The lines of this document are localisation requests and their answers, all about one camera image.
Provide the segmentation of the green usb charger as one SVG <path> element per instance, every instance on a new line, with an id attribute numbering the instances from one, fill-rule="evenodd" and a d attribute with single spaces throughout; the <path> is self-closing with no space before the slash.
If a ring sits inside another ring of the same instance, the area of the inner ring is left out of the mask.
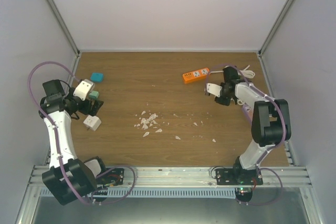
<path id="1" fill-rule="evenodd" d="M 90 99 L 97 100 L 99 98 L 99 92 L 98 91 L 91 91 L 88 95 Z"/>

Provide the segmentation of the white tiger charger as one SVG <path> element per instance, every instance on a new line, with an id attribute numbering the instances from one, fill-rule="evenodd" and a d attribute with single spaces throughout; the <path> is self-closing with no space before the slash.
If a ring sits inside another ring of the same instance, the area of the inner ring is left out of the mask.
<path id="1" fill-rule="evenodd" d="M 97 116 L 88 115 L 83 121 L 83 124 L 86 126 L 86 128 L 96 131 L 101 125 L 101 120 Z"/>

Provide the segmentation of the blue plug adapter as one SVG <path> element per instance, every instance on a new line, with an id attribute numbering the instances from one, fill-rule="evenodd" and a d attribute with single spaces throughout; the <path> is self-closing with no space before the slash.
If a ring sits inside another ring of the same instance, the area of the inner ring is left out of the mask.
<path id="1" fill-rule="evenodd" d="M 94 72 L 91 74 L 90 80 L 92 82 L 101 83 L 104 79 L 103 73 Z"/>

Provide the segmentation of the orange power strip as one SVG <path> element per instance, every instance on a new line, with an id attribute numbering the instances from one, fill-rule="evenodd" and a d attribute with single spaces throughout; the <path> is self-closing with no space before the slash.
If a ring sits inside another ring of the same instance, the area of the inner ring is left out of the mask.
<path id="1" fill-rule="evenodd" d="M 202 68 L 182 74 L 184 84 L 204 80 L 209 73 L 208 68 Z"/>

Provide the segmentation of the purple power strip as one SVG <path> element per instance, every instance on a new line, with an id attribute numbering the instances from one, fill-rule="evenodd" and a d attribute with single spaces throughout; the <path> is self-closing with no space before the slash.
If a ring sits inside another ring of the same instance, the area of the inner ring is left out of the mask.
<path id="1" fill-rule="evenodd" d="M 253 109 L 251 109 L 248 105 L 244 104 L 242 106 L 242 111 L 247 119 L 247 121 L 249 122 L 249 124 L 252 124 L 252 120 L 253 120 Z"/>

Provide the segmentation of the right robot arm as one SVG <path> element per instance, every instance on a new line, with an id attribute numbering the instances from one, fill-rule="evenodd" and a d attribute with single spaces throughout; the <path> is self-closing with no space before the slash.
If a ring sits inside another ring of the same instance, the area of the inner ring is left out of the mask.
<path id="1" fill-rule="evenodd" d="M 217 169 L 217 179 L 238 185 L 260 182 L 259 167 L 266 156 L 291 137 L 289 105 L 284 99 L 275 99 L 257 89 L 234 66 L 223 68 L 221 84 L 207 83 L 206 92 L 215 102 L 228 106 L 231 101 L 243 101 L 251 112 L 252 141 L 243 154 L 236 158 L 232 168 Z"/>

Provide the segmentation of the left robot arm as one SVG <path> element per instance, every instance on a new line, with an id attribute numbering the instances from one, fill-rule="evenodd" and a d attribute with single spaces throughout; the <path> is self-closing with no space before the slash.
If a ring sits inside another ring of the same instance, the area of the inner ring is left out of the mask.
<path id="1" fill-rule="evenodd" d="M 63 81 L 56 79 L 43 83 L 45 97 L 40 101 L 40 117 L 44 120 L 50 143 L 49 170 L 42 174 L 44 185 L 61 205 L 84 197 L 108 179 L 108 171 L 99 157 L 81 161 L 73 146 L 71 121 L 78 120 L 78 113 L 96 119 L 102 101 L 89 100 L 94 83 L 80 80 L 66 93 Z"/>

